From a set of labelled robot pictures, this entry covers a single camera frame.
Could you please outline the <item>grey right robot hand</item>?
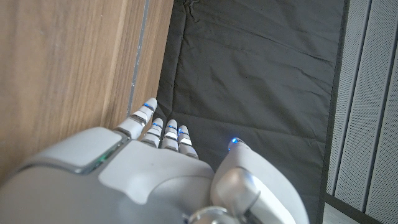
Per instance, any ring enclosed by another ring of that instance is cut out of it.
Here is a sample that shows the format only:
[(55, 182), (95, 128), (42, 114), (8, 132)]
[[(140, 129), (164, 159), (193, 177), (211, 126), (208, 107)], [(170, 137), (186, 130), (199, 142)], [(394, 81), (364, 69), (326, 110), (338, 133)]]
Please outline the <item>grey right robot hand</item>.
[(217, 170), (150, 98), (115, 129), (36, 154), (1, 185), (2, 223), (308, 223), (290, 181), (233, 138)]

